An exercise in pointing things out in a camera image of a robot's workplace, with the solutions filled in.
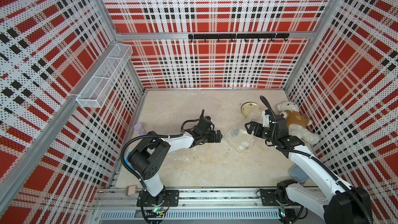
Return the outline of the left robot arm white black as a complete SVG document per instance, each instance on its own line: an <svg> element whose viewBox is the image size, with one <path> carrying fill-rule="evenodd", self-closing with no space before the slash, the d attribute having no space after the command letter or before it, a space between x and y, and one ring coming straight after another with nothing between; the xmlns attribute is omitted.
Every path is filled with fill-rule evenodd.
<svg viewBox="0 0 398 224"><path fill-rule="evenodd" d="M154 131L129 140L120 151L122 166L134 175L142 185L142 199L154 205L166 200L166 187L158 171L169 153L190 149L205 143L220 143L223 135L215 130L208 118L195 121L197 125L185 129L187 121L181 125L180 133L174 135L157 134Z"/></svg>

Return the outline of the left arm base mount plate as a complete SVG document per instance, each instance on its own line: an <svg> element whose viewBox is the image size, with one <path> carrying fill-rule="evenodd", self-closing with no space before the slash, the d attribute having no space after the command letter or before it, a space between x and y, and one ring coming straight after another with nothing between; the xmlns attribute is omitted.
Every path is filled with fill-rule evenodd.
<svg viewBox="0 0 398 224"><path fill-rule="evenodd" d="M162 190L156 197L152 196L147 191L141 190L138 195L138 200L136 203L137 207L175 207L178 206L179 202L179 190Z"/></svg>

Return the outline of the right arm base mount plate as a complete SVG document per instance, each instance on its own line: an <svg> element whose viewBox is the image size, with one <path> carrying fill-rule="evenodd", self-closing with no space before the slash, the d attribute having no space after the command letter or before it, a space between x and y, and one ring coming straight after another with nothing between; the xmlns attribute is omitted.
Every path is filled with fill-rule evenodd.
<svg viewBox="0 0 398 224"><path fill-rule="evenodd" d="M298 203L281 203L276 196L276 189L258 189L256 196L261 200L262 206L301 206Z"/></svg>

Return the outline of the cream dinner plate black characters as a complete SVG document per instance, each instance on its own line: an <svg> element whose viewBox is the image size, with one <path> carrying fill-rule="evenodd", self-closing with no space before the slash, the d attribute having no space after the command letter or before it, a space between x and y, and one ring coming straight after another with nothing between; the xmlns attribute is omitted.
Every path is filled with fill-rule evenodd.
<svg viewBox="0 0 398 224"><path fill-rule="evenodd" d="M240 110L245 117L249 117L251 114L262 112L263 108L255 102L246 102L242 104Z"/></svg>

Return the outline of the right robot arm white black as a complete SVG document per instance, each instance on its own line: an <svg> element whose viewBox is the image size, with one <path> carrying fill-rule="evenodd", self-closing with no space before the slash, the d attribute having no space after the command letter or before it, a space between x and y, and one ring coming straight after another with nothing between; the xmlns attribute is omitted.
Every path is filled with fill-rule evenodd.
<svg viewBox="0 0 398 224"><path fill-rule="evenodd" d="M286 119L273 111L268 100L260 100L267 107L263 117L268 125L251 121L245 124L248 134L265 140L286 158L294 162L318 186L319 192L303 187L293 179L280 181L275 198L280 206L300 205L321 217L327 224L372 224L370 195L362 187L354 187L323 164L297 136L289 134Z"/></svg>

